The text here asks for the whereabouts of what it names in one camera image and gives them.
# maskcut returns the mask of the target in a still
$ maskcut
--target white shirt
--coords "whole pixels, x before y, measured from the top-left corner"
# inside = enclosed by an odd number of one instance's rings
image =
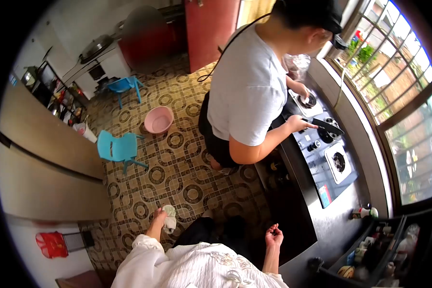
[[[272,287],[288,288],[280,274],[263,273],[223,244],[201,242],[166,253],[144,234],[132,243],[111,288],[146,287]]]
[[[287,71],[255,25],[232,42],[211,81],[208,121],[223,140],[257,146],[287,102]]]

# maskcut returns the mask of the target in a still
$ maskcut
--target window frame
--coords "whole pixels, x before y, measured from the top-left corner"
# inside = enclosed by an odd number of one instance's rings
[[[381,12],[380,16],[378,17],[378,19],[376,20],[376,22],[371,21],[367,16],[364,16],[362,12],[360,12],[360,10],[362,9],[362,7],[365,7],[365,9],[363,9],[364,11],[368,8],[368,6],[370,4],[372,4],[374,1],[372,0],[359,0],[359,2],[357,3],[357,6],[355,7],[355,10],[352,12],[346,26],[344,27],[342,33],[341,33],[341,37],[343,38],[343,40],[345,42],[348,42],[350,39],[352,39],[353,37],[353,32],[355,31],[355,29],[357,28],[359,22],[361,19],[365,19],[368,22],[370,22],[372,24],[372,28],[369,31],[368,35],[371,34],[371,32],[374,29],[377,29],[381,34],[384,35],[384,39],[382,40],[381,44],[379,45],[378,48],[374,49],[374,52],[372,54],[372,56],[377,53],[380,49],[380,46],[383,45],[383,43],[385,41],[389,41],[389,43],[391,43],[395,48],[396,48],[396,52],[395,54],[399,54],[402,59],[406,62],[406,67],[404,67],[401,71],[400,74],[405,71],[406,69],[410,69],[411,72],[413,73],[413,75],[415,75],[416,80],[415,82],[408,88],[406,89],[406,91],[404,91],[401,95],[399,95],[399,97],[394,100],[392,103],[395,103],[399,98],[401,98],[404,93],[406,93],[413,85],[415,84],[419,84],[419,79],[422,78],[424,72],[422,74],[420,74],[420,76],[418,77],[417,74],[415,73],[415,71],[413,70],[413,68],[411,67],[411,62],[415,59],[415,55],[413,55],[412,59],[410,61],[407,61],[407,59],[405,58],[405,56],[401,53],[400,49],[403,46],[403,43],[400,45],[399,48],[397,48],[397,46],[393,43],[393,41],[390,39],[390,35],[392,33],[393,27],[395,27],[396,22],[394,22],[392,28],[390,29],[390,31],[388,33],[386,33],[385,31],[383,31],[376,23],[380,21],[380,19],[383,17],[383,15],[385,14],[385,11],[387,10],[388,5],[386,5],[383,9],[383,11]],[[400,9],[399,9],[399,16],[403,15],[405,17],[405,19],[408,19],[407,15],[405,13],[403,13]],[[413,27],[411,27],[410,32],[408,33],[407,37],[409,37],[409,34],[413,31]],[[422,48],[424,48],[424,50],[426,51],[426,46],[425,45],[420,45],[420,48],[418,51],[420,51]],[[355,50],[354,54],[352,55],[351,58],[353,58],[357,53],[358,53],[358,49]],[[335,70],[336,73],[338,73],[338,75],[341,77],[344,68],[340,66],[339,63],[337,63],[337,61],[335,61],[336,57],[338,56],[338,53],[340,51],[337,51],[334,48],[331,48],[323,57],[323,59],[325,61],[328,62],[328,64]],[[365,67],[369,60],[367,62],[365,62],[365,64],[362,66],[362,68],[360,68],[360,70],[355,73],[356,77],[358,75],[358,73],[363,69],[363,67]],[[387,84],[386,87],[389,87],[390,84],[394,81],[397,80],[397,77],[395,77],[389,84]],[[378,124],[376,122],[376,115],[373,115],[373,112],[371,112],[370,107],[369,107],[369,102],[367,102],[365,100],[365,96],[362,95],[359,91],[359,89],[357,88],[357,86],[352,82],[352,78],[349,77],[349,75],[345,75],[344,76],[344,84],[346,84],[346,86],[349,88],[349,90],[351,91],[351,93],[354,95],[355,99],[357,100],[357,103],[359,104],[359,106],[362,108],[363,113],[365,114],[365,117],[368,119],[369,124],[371,126],[371,129],[374,132],[374,135],[376,137],[376,140],[378,142],[378,145],[381,149],[381,153],[384,159],[384,164],[386,165],[386,169],[388,172],[388,177],[389,177],[389,185],[390,185],[390,189],[391,189],[391,195],[392,195],[392,206],[393,206],[393,213],[394,216],[395,215],[402,215],[402,214],[409,214],[409,213],[414,213],[420,210],[424,210],[424,209],[428,209],[432,207],[432,197],[429,199],[424,199],[421,200],[419,202],[416,203],[411,203],[411,204],[405,204],[402,205],[402,200],[401,200],[401,191],[400,191],[400,181],[398,179],[398,173],[397,173],[397,166],[395,163],[395,159],[392,155],[392,147],[386,137],[385,132],[389,129],[391,129],[393,126],[397,125],[398,123],[400,123],[401,121],[403,121],[405,118],[409,117],[409,115],[413,112],[415,112],[419,107],[421,107],[424,103],[427,103],[427,100],[429,99],[429,97],[432,95],[432,82],[429,83],[426,87],[424,87],[424,89],[418,94],[416,95],[408,104],[406,104],[403,108],[401,108],[399,111],[395,112],[392,116],[390,116],[389,118],[387,118],[384,122]],[[380,95],[382,93],[382,91],[384,91],[384,89],[380,90],[380,92],[378,92],[378,95]],[[376,113],[379,114],[383,111],[385,111],[388,107],[391,106],[392,103],[389,103],[389,105],[387,107],[385,107],[384,109],[382,109],[380,112]]]

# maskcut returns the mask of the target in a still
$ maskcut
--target hand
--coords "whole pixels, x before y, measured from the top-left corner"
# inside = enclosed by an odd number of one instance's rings
[[[272,225],[269,229],[266,231],[266,247],[278,247],[280,248],[280,245],[283,241],[283,233],[280,229],[278,229],[278,223]]]
[[[306,128],[318,128],[317,125],[305,122],[300,115],[291,115],[287,120],[287,124],[290,127],[291,133],[298,132]]]
[[[162,211],[161,207],[157,208],[154,212],[154,218],[151,225],[158,225],[160,228],[162,228],[165,223],[165,218],[167,218],[167,216],[168,214],[165,210]]]
[[[299,95],[303,96],[304,98],[309,97],[309,89],[307,89],[307,87],[305,87],[305,85],[302,83],[296,82],[296,84],[294,85],[292,90],[294,93],[299,94]]]

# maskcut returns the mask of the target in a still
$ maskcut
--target pink plastic basin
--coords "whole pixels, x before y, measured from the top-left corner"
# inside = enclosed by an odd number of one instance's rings
[[[173,111],[166,106],[155,107],[147,113],[144,119],[144,128],[153,134],[168,131],[173,123]]]

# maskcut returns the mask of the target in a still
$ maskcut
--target pot lid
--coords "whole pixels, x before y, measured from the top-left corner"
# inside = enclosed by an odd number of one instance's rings
[[[82,51],[82,58],[89,58],[99,50],[102,50],[112,44],[113,39],[107,34],[101,35],[98,38],[94,39],[86,48]]]

